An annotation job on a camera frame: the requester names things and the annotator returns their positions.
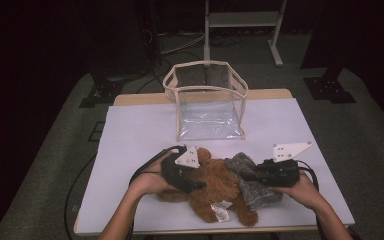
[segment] white tabletop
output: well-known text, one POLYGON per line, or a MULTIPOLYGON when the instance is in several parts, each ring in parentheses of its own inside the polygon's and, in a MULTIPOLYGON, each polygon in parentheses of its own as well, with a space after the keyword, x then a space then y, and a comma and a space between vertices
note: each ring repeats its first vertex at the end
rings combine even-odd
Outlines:
MULTIPOLYGON (((350 210, 323 158, 297 101, 291 99, 248 100, 243 128, 245 140, 206 140, 176 142, 174 104, 110 107, 74 232, 99 234, 120 202, 131 175, 162 149, 174 145, 194 145, 209 149, 215 158, 231 158, 239 152, 256 164, 273 157, 274 144, 311 141, 313 146, 295 159, 316 172, 320 192, 331 203, 345 225, 354 224, 350 210)), ((230 213, 223 223, 205 223, 188 203, 166 203, 147 195, 139 203, 135 233, 252 232, 270 229, 305 229, 316 225, 312 211, 288 196, 258 210, 259 221, 243 227, 230 213)))

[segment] teddy bear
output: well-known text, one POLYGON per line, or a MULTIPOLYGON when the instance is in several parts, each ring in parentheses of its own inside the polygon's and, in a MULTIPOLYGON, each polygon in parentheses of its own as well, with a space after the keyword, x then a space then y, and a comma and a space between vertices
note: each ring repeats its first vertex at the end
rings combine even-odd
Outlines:
POLYGON ((212 159, 205 148, 197 150, 199 168, 185 172, 192 181, 205 182, 206 186, 190 193, 182 191, 165 191, 157 194, 160 200, 168 202, 188 201, 198 217, 205 222, 218 222, 212 205, 220 202, 232 203, 227 210, 238 216, 239 222, 252 227, 258 222, 258 213, 246 205, 239 187, 239 177, 232 172, 223 159, 212 159))

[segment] clear plastic bag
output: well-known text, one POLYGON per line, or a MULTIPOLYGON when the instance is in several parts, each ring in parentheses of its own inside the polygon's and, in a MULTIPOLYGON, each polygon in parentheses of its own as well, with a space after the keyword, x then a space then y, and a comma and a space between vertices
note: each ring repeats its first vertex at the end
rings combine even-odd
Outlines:
POLYGON ((245 139, 248 85, 227 62, 174 65, 163 86, 177 106, 177 141, 245 139))

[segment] white tag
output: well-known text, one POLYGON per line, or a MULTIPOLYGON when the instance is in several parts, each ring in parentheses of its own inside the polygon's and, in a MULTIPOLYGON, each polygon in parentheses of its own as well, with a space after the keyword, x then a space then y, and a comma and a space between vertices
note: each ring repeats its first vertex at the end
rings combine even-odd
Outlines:
POLYGON ((232 206, 232 204, 233 203, 225 201, 225 200, 218 202, 218 203, 213 203, 214 206, 221 207, 224 209, 228 209, 230 206, 232 206))
POLYGON ((180 157, 178 157, 175 161, 177 165, 191 167, 191 168, 199 168, 198 162, 198 153, 196 146, 186 146, 187 150, 180 157))
POLYGON ((311 142, 275 144, 273 147, 273 160, 275 162, 281 162, 292 159, 312 145, 313 144, 311 142))
POLYGON ((229 219, 230 219, 229 213, 227 213, 226 209, 218 207, 218 206, 213 205, 213 204, 211 204, 211 209, 213 209, 213 211, 215 212, 216 217, 217 217, 219 222, 229 221, 229 219))

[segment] black cable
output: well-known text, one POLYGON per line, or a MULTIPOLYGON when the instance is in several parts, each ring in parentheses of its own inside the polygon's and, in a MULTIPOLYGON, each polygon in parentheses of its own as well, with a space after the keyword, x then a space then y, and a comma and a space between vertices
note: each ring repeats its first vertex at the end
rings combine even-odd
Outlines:
POLYGON ((160 74, 160 75, 158 75, 158 76, 155 74, 154 71, 152 71, 152 72, 153 72, 153 75, 154 75, 154 78, 152 78, 151 80, 149 80, 149 81, 145 82, 144 84, 142 84, 142 86, 140 86, 139 89, 136 91, 136 94, 140 93, 140 91, 141 91, 144 87, 146 87, 149 83, 153 82, 154 80, 158 80, 158 82, 160 83, 160 85, 161 85, 161 87, 162 87, 162 89, 163 89, 163 91, 164 91, 164 87, 162 86, 162 83, 161 83, 161 81, 160 81, 159 79, 160 79, 160 77, 166 75, 166 74, 170 71, 172 65, 171 65, 170 61, 168 61, 168 60, 166 60, 166 59, 163 59, 163 58, 162 58, 161 60, 164 61, 164 62, 166 62, 166 63, 168 64, 168 70, 164 71, 164 73, 162 73, 162 74, 160 74))
MULTIPOLYGON (((308 173, 310 173, 311 178, 313 179, 313 184, 316 187, 317 191, 319 191, 319 181, 317 180, 317 176, 316 176, 316 173, 314 172, 314 170, 310 166, 308 166, 307 163, 305 163, 303 161, 299 161, 299 160, 295 160, 295 161, 303 163, 307 166, 307 168, 304 168, 304 167, 298 167, 298 168, 300 170, 304 170, 304 171, 307 171, 308 173)), ((327 240, 327 237, 323 231, 322 225, 320 224, 319 218, 317 216, 316 216, 316 224, 317 224, 317 229, 319 231, 320 239, 321 240, 327 240)))
POLYGON ((161 55, 167 55, 167 54, 170 54, 170 53, 174 53, 174 52, 177 52, 177 51, 180 51, 180 50, 183 50, 183 49, 186 49, 186 48, 190 48, 198 43, 202 43, 203 40, 205 39, 205 35, 204 34, 200 34, 200 37, 186 43, 186 44, 183 44, 182 46, 180 47, 177 47, 177 48, 174 48, 174 49, 171 49, 171 50, 167 50, 167 51, 161 51, 161 55))
POLYGON ((93 155, 89 161, 83 166, 82 170, 77 174, 76 178, 74 179, 74 182, 71 184, 70 190, 67 193, 67 197, 65 198, 65 205, 64 205, 64 227, 65 227, 65 232, 67 234, 68 239, 72 240, 73 238, 71 237, 70 229, 68 228, 68 223, 67 223, 67 208, 68 208, 68 200, 70 199, 71 192, 73 191, 74 186, 76 185, 77 181, 79 180, 80 176, 83 174, 85 171, 86 167, 89 166, 89 164, 95 160, 96 158, 96 153, 93 155))
POLYGON ((350 235, 351 235, 352 239, 354 239, 354 240, 362 240, 361 237, 358 235, 358 233, 354 230, 354 228, 349 226, 348 230, 350 232, 350 235))
MULTIPOLYGON (((152 157, 148 162, 146 162, 145 164, 143 164, 140 168, 138 168, 132 175, 132 177, 130 178, 130 181, 129 181, 129 186, 130 184, 135 180, 135 178, 137 178, 140 174, 144 173, 143 170, 145 170, 147 167, 149 167, 152 163, 154 163, 155 161, 157 161, 158 159, 160 159, 162 156, 164 156, 164 154, 170 152, 171 150, 174 150, 174 149, 180 149, 181 147, 179 146, 173 146, 173 147, 169 147, 169 148, 166 148, 166 149, 163 149, 161 152, 157 153, 157 155, 155 155, 154 157, 152 157)), ((135 226, 135 219, 133 219, 132 221, 132 225, 130 226, 130 230, 129 230, 129 233, 127 234, 126 236, 126 240, 130 240, 132 239, 132 235, 133 235, 133 229, 134 229, 134 226, 135 226)))
POLYGON ((195 57, 197 59, 197 61, 201 60, 201 58, 198 55, 190 53, 190 52, 177 52, 176 51, 176 52, 166 53, 163 56, 166 57, 166 56, 171 56, 171 55, 174 55, 174 54, 188 54, 188 55, 191 55, 191 56, 195 57))
POLYGON ((214 30, 214 33, 219 33, 218 35, 213 35, 210 38, 210 46, 218 48, 227 48, 242 42, 242 37, 237 34, 227 34, 220 32, 221 30, 214 30))

